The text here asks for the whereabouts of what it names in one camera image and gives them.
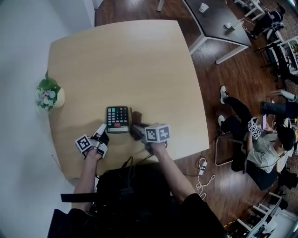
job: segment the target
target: blue flower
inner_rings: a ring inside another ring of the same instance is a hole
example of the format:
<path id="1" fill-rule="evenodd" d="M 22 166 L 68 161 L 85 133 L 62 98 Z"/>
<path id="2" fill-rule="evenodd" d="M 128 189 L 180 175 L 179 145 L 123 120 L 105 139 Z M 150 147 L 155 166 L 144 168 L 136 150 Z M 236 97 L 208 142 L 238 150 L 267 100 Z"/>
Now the blue flower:
<path id="1" fill-rule="evenodd" d="M 53 99 L 56 96 L 56 93 L 54 91 L 50 91 L 49 96 Z"/>
<path id="2" fill-rule="evenodd" d="M 48 105 L 48 106 L 52 106 L 53 104 L 54 104 L 54 103 L 53 103 L 53 100 L 50 99 L 50 100 L 48 101 L 48 104 L 47 104 L 47 105 Z"/>

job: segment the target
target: dark table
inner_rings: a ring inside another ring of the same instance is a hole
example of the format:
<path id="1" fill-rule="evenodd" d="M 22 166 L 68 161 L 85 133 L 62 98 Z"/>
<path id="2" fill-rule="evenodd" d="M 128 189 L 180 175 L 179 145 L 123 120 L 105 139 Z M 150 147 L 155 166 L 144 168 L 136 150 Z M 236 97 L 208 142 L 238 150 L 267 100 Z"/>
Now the dark table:
<path id="1" fill-rule="evenodd" d="M 163 2 L 164 0 L 160 0 L 158 9 L 160 11 Z M 237 26 L 235 30 L 224 28 L 225 23 L 229 22 L 234 25 L 238 21 L 224 0 L 183 0 L 183 2 L 201 32 L 201 35 L 189 47 L 190 54 L 193 54 L 207 39 L 239 45 L 236 49 L 216 60 L 216 63 L 220 64 L 242 50 L 251 47 L 251 42 L 241 25 Z M 199 11 L 202 3 L 209 6 L 204 13 Z"/>

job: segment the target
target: gray t-shirt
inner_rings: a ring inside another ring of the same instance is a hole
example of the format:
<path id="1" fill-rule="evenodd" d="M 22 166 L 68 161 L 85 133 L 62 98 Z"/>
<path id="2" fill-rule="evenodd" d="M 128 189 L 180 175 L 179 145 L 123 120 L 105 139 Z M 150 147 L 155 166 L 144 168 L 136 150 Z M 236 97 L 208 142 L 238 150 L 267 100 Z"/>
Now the gray t-shirt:
<path id="1" fill-rule="evenodd" d="M 279 160 L 279 155 L 276 153 L 273 142 L 277 138 L 276 133 L 265 134 L 262 133 L 261 136 L 253 141 L 253 149 L 248 153 L 247 159 L 253 162 L 257 167 L 263 169 L 266 173 L 270 173 Z"/>

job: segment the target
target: potted plant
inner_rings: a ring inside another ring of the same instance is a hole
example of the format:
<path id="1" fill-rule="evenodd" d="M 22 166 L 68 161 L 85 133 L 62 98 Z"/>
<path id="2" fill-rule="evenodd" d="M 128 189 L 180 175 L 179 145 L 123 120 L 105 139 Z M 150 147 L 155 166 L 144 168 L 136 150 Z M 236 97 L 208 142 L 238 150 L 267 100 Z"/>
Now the potted plant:
<path id="1" fill-rule="evenodd" d="M 62 106 L 65 96 L 63 88 L 61 88 L 54 79 L 50 78 L 47 73 L 46 78 L 43 79 L 37 87 L 37 105 L 50 111 L 53 107 Z"/>

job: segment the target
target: wooden tabletop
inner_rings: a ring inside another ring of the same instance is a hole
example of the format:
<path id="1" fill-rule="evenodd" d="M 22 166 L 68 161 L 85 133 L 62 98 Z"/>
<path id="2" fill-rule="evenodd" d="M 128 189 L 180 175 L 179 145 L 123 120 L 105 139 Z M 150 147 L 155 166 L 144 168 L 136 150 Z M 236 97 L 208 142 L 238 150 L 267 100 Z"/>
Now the wooden tabletop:
<path id="1" fill-rule="evenodd" d="M 251 42 L 241 25 L 234 31 L 224 28 L 225 23 L 229 22 L 234 25 L 238 20 L 224 0 L 184 1 L 194 14 L 205 36 L 251 47 Z M 202 3 L 209 7 L 204 13 L 199 11 Z"/>
<path id="2" fill-rule="evenodd" d="M 79 178 L 84 164 L 75 140 L 105 122 L 108 106 L 132 107 L 144 123 L 170 124 L 173 159 L 209 148 L 199 83 L 177 21 L 119 22 L 65 37 L 52 43 L 48 70 L 65 91 L 64 106 L 49 117 L 67 178 Z M 131 155 L 135 162 L 148 155 L 129 133 L 108 136 L 99 175 Z"/>

